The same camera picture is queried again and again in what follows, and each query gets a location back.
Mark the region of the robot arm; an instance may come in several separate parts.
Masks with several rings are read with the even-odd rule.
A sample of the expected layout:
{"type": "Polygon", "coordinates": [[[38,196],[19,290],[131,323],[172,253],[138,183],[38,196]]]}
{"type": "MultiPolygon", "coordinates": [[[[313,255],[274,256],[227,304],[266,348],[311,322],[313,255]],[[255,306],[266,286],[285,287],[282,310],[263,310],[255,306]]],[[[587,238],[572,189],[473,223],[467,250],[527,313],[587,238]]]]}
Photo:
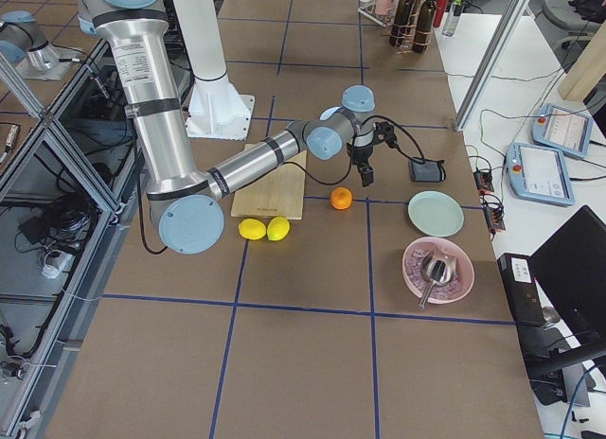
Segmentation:
{"type": "Polygon", "coordinates": [[[79,0],[80,26],[111,47],[151,180],[151,221],[173,251],[205,251],[223,231],[219,199],[248,186],[306,150],[321,160],[344,146],[366,145],[375,108],[372,91],[354,85],[339,107],[320,120],[295,121],[218,165],[195,165],[187,127],[200,132],[229,127],[249,115],[229,82],[213,0],[173,0],[196,78],[193,100],[184,107],[169,64],[164,36],[168,18],[162,0],[79,0]]]}
{"type": "Polygon", "coordinates": [[[62,51],[39,28],[34,16],[25,10],[1,15],[1,54],[23,79],[60,80],[71,64],[62,61],[62,51]]]}

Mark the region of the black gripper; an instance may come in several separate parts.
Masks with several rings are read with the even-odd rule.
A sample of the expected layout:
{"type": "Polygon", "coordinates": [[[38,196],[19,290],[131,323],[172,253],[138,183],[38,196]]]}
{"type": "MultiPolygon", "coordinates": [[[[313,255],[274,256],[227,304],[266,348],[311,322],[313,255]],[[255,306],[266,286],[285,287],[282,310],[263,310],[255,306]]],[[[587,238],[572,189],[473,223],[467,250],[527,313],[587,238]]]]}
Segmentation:
{"type": "Polygon", "coordinates": [[[358,169],[362,187],[368,187],[374,183],[374,170],[369,162],[373,151],[372,136],[356,136],[347,144],[349,165],[358,169]]]}

